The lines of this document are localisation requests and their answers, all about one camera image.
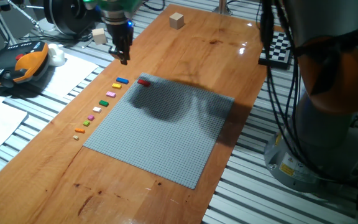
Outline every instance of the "wooden table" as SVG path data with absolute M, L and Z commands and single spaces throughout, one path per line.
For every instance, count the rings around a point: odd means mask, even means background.
M 185 16 L 179 30 L 174 12 Z M 0 172 L 0 224 L 200 223 L 264 82 L 261 49 L 255 22 L 169 5 L 128 66 L 113 61 Z M 142 72 L 235 98 L 195 190 L 82 146 Z M 130 84 L 107 98 L 116 77 Z M 74 140 L 99 100 L 110 106 Z

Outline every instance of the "wooden cube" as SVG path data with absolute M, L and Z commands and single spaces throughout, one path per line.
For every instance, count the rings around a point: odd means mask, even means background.
M 92 35 L 96 45 L 107 43 L 106 34 L 104 34 L 103 28 L 92 30 Z
M 180 29 L 185 25 L 185 17 L 182 14 L 175 12 L 169 17 L 169 26 L 174 29 Z

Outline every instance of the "orange device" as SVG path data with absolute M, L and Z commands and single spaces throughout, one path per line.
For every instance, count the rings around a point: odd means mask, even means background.
M 0 86 L 38 80 L 48 69 L 48 45 L 42 41 L 24 42 L 0 50 Z

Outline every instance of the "blue lego brick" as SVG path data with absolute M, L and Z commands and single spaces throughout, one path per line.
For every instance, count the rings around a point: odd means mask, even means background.
M 123 83 L 123 84 L 128 84 L 128 83 L 129 83 L 128 80 L 126 80 L 125 78 L 120 78 L 120 77 L 118 77 L 118 78 L 116 79 L 116 81 L 117 81 L 117 82 L 121 82 L 121 83 Z

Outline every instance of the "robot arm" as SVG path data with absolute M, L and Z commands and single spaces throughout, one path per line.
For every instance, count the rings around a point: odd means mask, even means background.
M 100 7 L 102 20 L 112 37 L 113 46 L 109 53 L 123 65 L 127 65 L 127 60 L 131 59 L 129 49 L 134 35 L 131 19 L 142 0 L 84 0 L 84 3 L 88 10 L 94 9 L 97 5 Z

